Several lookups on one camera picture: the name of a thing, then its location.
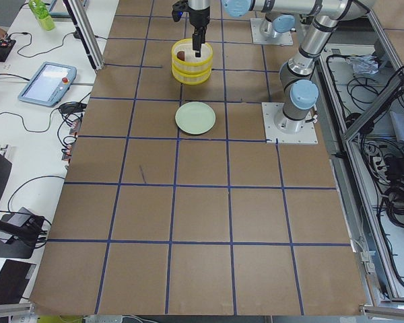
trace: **tablet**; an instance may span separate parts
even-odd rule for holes
[[[45,62],[19,94],[18,99],[41,106],[54,106],[65,95],[75,77],[76,67]]]

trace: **round plate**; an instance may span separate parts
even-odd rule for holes
[[[215,112],[205,103],[189,102],[176,111],[175,122],[185,133],[200,135],[215,124]]]

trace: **metal bracket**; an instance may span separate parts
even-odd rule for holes
[[[261,34],[260,27],[264,18],[251,18],[251,34],[253,37],[253,44],[261,45],[278,45],[278,46],[292,46],[294,41],[290,32],[283,33],[277,38],[267,38]]]
[[[298,145],[316,145],[317,135],[312,122],[305,123],[299,133],[290,135],[280,131],[274,124],[275,114],[283,108],[284,103],[263,102],[263,123],[265,124],[265,136],[267,143],[289,143]],[[311,119],[311,113],[308,113],[306,119]]]

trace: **green bottle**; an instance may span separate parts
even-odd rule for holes
[[[55,28],[54,20],[42,0],[29,0],[28,6],[43,29],[52,30]]]

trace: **brown egg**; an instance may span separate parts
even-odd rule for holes
[[[186,55],[185,55],[185,52],[183,50],[180,50],[179,52],[177,52],[176,57],[180,61],[185,61],[186,60]]]

